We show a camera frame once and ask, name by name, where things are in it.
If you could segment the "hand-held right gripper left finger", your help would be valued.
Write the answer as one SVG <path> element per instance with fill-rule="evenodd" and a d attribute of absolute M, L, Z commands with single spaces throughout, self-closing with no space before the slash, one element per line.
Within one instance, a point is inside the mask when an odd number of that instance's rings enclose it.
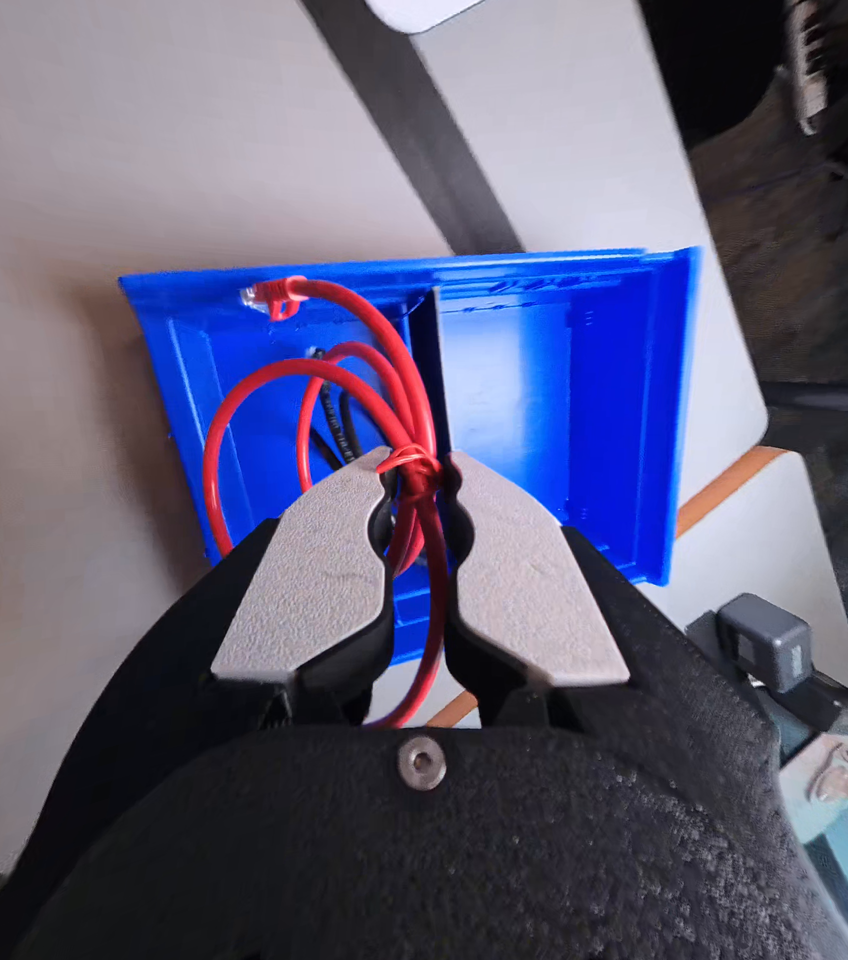
<path fill-rule="evenodd" d="M 394 482 L 379 446 L 303 493 L 281 515 L 211 665 L 214 677 L 346 703 L 394 654 Z"/>

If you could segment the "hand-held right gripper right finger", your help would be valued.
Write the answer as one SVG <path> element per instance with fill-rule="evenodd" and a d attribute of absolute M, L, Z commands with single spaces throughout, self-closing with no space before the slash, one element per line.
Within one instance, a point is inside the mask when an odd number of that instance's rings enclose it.
<path fill-rule="evenodd" d="M 619 687 L 631 671 L 561 522 L 466 452 L 444 461 L 444 648 L 480 711 L 515 691 Z"/>

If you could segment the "blue plastic bin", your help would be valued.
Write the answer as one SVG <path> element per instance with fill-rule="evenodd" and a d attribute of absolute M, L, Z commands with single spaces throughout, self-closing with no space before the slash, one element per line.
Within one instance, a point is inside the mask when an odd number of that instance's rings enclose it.
<path fill-rule="evenodd" d="M 377 346 L 340 306 L 310 300 L 272 323 L 242 301 L 256 282 L 335 282 L 368 300 L 410 349 L 408 316 L 438 289 L 450 450 L 462 450 L 579 530 L 634 584 L 666 586 L 679 513 L 702 252 L 640 249 L 319 263 L 130 274 L 197 511 L 207 428 L 262 366 L 348 341 Z"/>

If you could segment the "white power strip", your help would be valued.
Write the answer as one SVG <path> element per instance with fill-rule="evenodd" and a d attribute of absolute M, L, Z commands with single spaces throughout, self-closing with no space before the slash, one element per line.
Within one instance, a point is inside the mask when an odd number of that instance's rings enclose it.
<path fill-rule="evenodd" d="M 816 1 L 784 1 L 786 67 L 797 126 L 814 137 L 828 107 L 826 21 Z"/>

